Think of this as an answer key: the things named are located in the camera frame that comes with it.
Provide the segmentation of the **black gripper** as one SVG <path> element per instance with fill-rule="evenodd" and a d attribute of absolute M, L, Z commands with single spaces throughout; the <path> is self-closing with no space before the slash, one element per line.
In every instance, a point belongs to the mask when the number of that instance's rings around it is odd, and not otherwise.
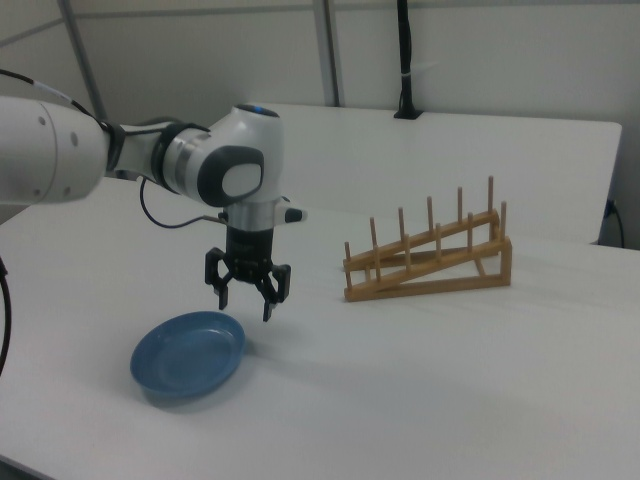
<path fill-rule="evenodd" d="M 273 265 L 273 229 L 244 231 L 228 227 L 226 252 L 214 247 L 205 255 L 205 283 L 218 297 L 218 308 L 228 305 L 228 284 L 235 280 L 255 284 L 264 299 L 262 321 L 268 322 L 273 310 L 289 295 L 291 266 Z"/>

